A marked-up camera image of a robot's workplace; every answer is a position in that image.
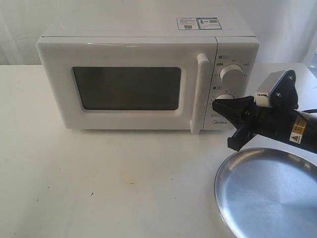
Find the power level knob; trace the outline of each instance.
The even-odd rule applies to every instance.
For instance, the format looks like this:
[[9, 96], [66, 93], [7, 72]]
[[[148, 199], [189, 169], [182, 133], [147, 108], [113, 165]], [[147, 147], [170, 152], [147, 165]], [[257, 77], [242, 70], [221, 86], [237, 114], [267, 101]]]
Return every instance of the power level knob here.
[[220, 72], [222, 82], [228, 86], [235, 86], [243, 83], [244, 73], [237, 64], [230, 64]]
[[216, 99], [234, 99], [234, 97], [230, 94], [221, 94]]

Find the brand logo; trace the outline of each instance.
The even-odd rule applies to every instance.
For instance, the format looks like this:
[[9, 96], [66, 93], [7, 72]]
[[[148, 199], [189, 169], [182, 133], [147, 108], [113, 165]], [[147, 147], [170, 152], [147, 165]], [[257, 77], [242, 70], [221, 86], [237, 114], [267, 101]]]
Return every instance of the brand logo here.
[[228, 124], [226, 121], [220, 121], [220, 120], [213, 120], [213, 124]]

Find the white table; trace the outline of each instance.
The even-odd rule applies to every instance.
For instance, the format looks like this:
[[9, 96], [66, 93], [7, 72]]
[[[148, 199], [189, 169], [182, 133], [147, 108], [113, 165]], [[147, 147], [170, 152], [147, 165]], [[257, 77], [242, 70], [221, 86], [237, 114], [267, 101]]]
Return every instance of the white table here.
[[[257, 64], [247, 90], [293, 68], [300, 110], [317, 108], [302, 64]], [[42, 66], [0, 66], [0, 237], [230, 237], [214, 199], [233, 131], [64, 128]], [[248, 147], [317, 155], [257, 136]]]

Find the metal plate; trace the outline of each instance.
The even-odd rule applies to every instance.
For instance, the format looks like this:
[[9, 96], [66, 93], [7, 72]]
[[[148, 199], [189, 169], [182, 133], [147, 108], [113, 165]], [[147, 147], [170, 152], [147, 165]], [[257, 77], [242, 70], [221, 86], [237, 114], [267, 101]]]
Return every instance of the metal plate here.
[[297, 155], [240, 151], [222, 163], [214, 188], [223, 220], [239, 238], [317, 237], [317, 168]]

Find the white microwave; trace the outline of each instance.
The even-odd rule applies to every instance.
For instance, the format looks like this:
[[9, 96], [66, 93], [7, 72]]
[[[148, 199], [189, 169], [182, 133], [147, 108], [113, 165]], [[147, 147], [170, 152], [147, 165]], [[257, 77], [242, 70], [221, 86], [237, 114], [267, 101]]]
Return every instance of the white microwave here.
[[217, 130], [259, 44], [225, 0], [83, 0], [37, 49], [67, 128]]

